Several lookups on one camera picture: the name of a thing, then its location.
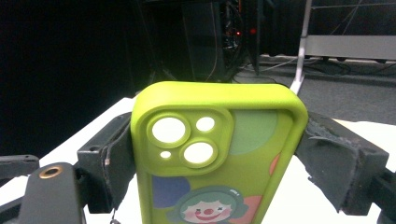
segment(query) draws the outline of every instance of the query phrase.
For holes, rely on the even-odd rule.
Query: red light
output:
[[[257,30],[255,28],[250,29],[250,34],[255,35],[257,33]]]

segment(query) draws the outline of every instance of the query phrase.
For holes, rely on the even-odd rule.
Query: phone case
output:
[[[261,223],[307,118],[278,84],[147,87],[131,119],[143,223]]]

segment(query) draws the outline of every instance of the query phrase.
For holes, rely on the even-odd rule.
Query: white table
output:
[[[42,158],[40,165],[45,166],[58,161],[76,163],[78,161],[77,150],[113,118],[131,111],[133,106],[134,99],[124,98],[120,100],[81,131]],[[388,151],[390,158],[387,167],[392,172],[396,170],[396,126],[372,122],[337,121]],[[296,157],[293,157],[262,223],[376,223],[380,209],[375,204],[372,205],[367,217],[349,217],[342,213],[337,214],[331,203],[325,198],[320,189],[307,179],[308,177],[309,175],[305,171],[304,166]],[[27,177],[22,176],[12,179],[0,188],[0,204],[9,203],[23,196],[26,183]],[[112,214],[90,215],[87,208],[85,208],[85,215],[88,224],[108,224],[112,216]],[[128,193],[115,218],[122,224],[141,224],[135,178],[131,181]]]

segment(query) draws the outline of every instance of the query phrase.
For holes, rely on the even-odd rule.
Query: floor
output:
[[[262,55],[257,76],[249,63],[233,77],[236,83],[290,86],[296,58]],[[334,119],[396,125],[396,62],[309,58],[299,97],[308,111]]]

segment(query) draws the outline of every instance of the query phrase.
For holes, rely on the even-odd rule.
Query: clown face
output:
[[[184,220],[191,223],[215,223],[230,217],[232,211],[230,204],[215,201],[213,203],[199,202],[188,206],[183,214]]]

